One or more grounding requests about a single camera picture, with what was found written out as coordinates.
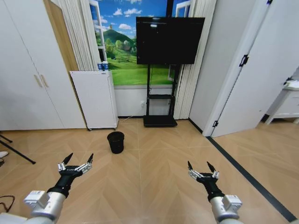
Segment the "cloud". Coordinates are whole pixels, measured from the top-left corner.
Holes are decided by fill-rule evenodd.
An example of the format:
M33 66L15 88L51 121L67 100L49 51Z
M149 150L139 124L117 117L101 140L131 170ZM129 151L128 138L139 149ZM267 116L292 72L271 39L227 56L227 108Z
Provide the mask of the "cloud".
M113 15L122 15L121 8L117 8L117 10L115 11L115 13L113 13Z
M105 31L109 30L109 27L102 26L102 30L103 30L103 32L105 32Z
M119 29L132 29L131 26L124 24L124 23L122 23L118 28Z
M128 9L126 12L124 12L125 15L131 15L131 14L140 14L142 10L137 10L136 8Z
M101 15L101 21L102 21L102 23L108 23L108 21L105 20L104 17L103 17L102 15Z
M131 4L134 4L134 3L139 3L139 4L141 4L141 1L142 0L126 0L126 1L129 1L129 2L131 2Z

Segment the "white wardrobe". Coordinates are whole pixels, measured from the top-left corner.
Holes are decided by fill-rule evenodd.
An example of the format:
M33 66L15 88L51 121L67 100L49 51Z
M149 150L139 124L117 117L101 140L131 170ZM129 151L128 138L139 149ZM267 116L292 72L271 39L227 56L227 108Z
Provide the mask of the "white wardrobe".
M0 0L0 131L85 128L43 0Z

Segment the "door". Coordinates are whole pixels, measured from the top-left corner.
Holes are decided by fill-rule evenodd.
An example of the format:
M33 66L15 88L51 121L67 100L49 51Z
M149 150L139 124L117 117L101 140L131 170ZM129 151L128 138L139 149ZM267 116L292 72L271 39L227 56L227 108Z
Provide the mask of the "door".
M212 136L255 128L299 60L299 1L273 1Z
M0 130L63 128L3 0L0 29Z
M65 128L85 128L83 116L42 0L5 0Z

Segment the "television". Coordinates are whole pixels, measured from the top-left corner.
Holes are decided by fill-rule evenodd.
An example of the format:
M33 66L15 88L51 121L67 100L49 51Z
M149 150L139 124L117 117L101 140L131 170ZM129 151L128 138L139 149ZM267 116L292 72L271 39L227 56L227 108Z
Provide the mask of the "television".
M136 17L137 64L193 64L205 18Z

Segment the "black floor strip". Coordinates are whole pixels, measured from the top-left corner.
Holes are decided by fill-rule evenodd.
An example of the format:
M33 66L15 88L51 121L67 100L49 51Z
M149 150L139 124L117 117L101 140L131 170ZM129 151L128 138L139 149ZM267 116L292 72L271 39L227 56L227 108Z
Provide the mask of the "black floor strip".
M193 122L193 120L191 120L190 118L188 118L188 120L190 121L191 124L193 124L193 126L194 126L200 133L202 133L201 128L198 127L198 126Z
M244 169L227 151L224 150L212 137L207 139L218 149L218 151L283 215L286 220L292 222L297 218L277 200L266 188L261 185L247 170Z

